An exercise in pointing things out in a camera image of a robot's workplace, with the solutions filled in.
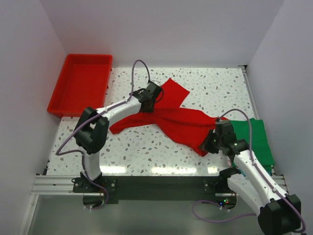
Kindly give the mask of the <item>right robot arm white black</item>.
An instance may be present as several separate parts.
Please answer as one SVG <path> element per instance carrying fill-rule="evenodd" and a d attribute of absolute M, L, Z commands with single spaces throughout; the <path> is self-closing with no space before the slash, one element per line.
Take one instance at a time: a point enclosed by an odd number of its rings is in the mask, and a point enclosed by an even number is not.
<path fill-rule="evenodd" d="M 213 185 L 216 192 L 233 191 L 254 211 L 262 232 L 283 235 L 301 232 L 301 201 L 288 195 L 266 172 L 252 151 L 251 143 L 237 139 L 230 121 L 217 119 L 216 128 L 209 131 L 202 148 L 209 153 L 221 151 L 235 164 L 220 171 Z"/>

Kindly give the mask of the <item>red t-shirt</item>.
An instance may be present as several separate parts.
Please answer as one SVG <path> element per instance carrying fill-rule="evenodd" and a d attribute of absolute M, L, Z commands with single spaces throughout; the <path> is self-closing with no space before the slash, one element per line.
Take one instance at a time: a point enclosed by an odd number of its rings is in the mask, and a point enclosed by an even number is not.
<path fill-rule="evenodd" d="M 180 105 L 189 91 L 169 78 L 162 86 L 164 96 L 154 106 L 152 113 L 138 113 L 128 116 L 110 127 L 113 134 L 124 129 L 156 124 L 172 141 L 186 145 L 200 156 L 206 151 L 200 148 L 210 130 L 215 128 L 216 119 L 203 111 L 182 108 Z"/>

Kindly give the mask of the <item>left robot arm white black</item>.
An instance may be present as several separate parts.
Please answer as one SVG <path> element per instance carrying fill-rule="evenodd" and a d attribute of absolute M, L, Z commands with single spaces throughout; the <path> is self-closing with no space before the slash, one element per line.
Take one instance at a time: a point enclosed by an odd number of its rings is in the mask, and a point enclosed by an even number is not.
<path fill-rule="evenodd" d="M 149 82 L 146 88 L 132 91 L 125 101 L 100 109 L 87 107 L 75 127 L 76 144 L 83 148 L 81 179 L 90 192 L 104 192 L 100 170 L 100 150 L 109 128 L 122 119 L 138 113 L 152 113 L 155 103 L 164 95 L 162 87 Z"/>

